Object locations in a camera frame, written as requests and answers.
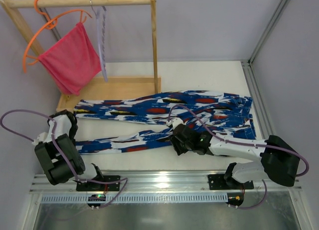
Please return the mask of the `blue patterned trousers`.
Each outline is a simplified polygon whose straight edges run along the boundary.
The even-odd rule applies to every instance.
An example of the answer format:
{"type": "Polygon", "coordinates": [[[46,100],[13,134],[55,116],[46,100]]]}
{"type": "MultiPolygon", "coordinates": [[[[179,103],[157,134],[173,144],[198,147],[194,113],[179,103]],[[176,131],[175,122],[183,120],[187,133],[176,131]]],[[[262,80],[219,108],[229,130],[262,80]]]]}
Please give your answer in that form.
{"type": "MultiPolygon", "coordinates": [[[[191,129],[241,139],[256,139],[251,114],[252,98],[206,90],[164,92],[129,100],[81,100],[74,108],[76,118],[119,120],[166,125],[175,117],[191,129]]],[[[143,130],[130,136],[77,141],[81,154],[126,153],[170,146],[172,128],[143,130]]]]}

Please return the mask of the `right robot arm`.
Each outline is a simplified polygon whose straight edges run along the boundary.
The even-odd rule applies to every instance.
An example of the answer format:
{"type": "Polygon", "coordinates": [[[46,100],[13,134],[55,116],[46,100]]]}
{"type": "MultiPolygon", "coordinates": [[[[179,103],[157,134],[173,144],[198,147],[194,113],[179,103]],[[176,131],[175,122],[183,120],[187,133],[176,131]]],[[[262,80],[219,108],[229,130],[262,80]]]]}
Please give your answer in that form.
{"type": "Polygon", "coordinates": [[[197,132],[179,124],[169,139],[178,155],[192,151],[198,155],[246,159],[247,163],[234,162],[226,169],[224,179],[232,189],[248,181],[265,179],[285,187],[295,183],[300,157],[276,135],[266,140],[240,139],[208,131],[197,132]]]}

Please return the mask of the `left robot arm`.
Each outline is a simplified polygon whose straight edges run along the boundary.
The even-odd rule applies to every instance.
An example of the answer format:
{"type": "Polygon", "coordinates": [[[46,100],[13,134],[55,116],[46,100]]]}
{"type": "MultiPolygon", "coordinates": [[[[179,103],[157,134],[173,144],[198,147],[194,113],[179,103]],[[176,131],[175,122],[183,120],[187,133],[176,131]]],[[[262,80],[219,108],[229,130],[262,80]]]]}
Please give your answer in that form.
{"type": "Polygon", "coordinates": [[[34,140],[34,151],[40,166],[52,185],[66,183],[70,179],[78,184],[104,181],[99,167],[85,163],[75,146],[78,130],[77,119],[68,110],[49,116],[48,132],[34,140]]]}

